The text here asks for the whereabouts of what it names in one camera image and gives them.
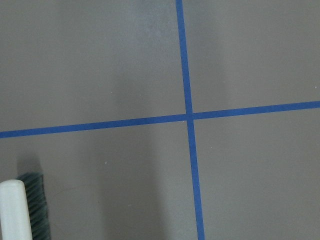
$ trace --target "gray floor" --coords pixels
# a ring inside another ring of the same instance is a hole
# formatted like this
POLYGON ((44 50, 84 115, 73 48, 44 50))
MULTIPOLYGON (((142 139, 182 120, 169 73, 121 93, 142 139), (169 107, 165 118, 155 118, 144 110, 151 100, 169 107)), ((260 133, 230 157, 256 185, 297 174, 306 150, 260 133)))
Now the gray floor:
MULTIPOLYGON (((194 112, 320 100, 320 1, 185 0, 194 112)), ((3 1, 0 132, 184 114, 173 0, 3 1)), ((196 120, 207 240, 320 238, 320 109, 196 120)), ((52 240, 196 240, 184 121, 0 139, 52 240)))

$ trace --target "blue tape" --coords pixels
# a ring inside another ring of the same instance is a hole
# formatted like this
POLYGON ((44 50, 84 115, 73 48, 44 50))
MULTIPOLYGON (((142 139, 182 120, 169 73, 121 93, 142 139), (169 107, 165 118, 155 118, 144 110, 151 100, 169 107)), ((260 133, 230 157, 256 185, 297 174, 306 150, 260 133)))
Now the blue tape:
POLYGON ((308 102, 270 105, 270 106, 254 106, 254 107, 229 109, 229 110, 198 112, 193 114, 193 119, 195 120, 213 119, 213 118, 240 116, 240 115, 265 114, 265 113, 306 110, 306 109, 316 109, 316 108, 320 108, 320 101, 308 101, 308 102))
POLYGON ((176 5, 176 16, 177 16, 177 23, 178 23, 178 33, 179 33, 185 112, 188 115, 188 114, 192 114, 193 109, 192 109, 186 30, 185 30, 185 20, 184 20, 184 10, 182 5, 182 0, 176 0, 175 5, 176 5))
POLYGON ((169 115, 169 116, 155 116, 155 117, 127 119, 127 120, 94 122, 94 123, 84 123, 84 124, 65 125, 65 126, 52 126, 52 127, 33 128, 33 129, 13 130, 13 131, 1 131, 0 139, 32 136, 32 135, 77 132, 77 131, 95 130, 95 129, 111 129, 111 128, 138 126, 138 125, 147 125, 147 124, 171 123, 171 122, 185 121, 186 119, 187 117, 185 114, 178 114, 178 115, 169 115))
POLYGON ((188 141, 189 141, 196 230, 197 230, 198 240, 205 240, 205 230, 204 230, 204 220, 203 220, 203 212, 202 212, 201 191, 200 191, 199 170, 198 170, 198 159, 197 159, 196 136, 195 136, 195 126, 194 126, 194 119, 193 119, 192 95, 191 95, 188 53, 187 53, 186 30, 185 30, 185 20, 184 20, 184 10, 183 10, 182 0, 176 0, 175 6, 176 6, 176 16, 177 16, 178 33, 179 33, 185 113, 187 117, 187 132, 188 132, 188 141))

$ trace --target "white handle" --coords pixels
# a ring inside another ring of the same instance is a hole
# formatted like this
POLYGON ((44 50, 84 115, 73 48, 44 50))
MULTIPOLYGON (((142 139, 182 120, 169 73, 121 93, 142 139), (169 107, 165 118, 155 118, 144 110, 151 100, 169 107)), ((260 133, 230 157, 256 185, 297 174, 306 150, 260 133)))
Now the white handle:
POLYGON ((0 183, 2 240, 32 240, 25 185, 20 180, 0 183))

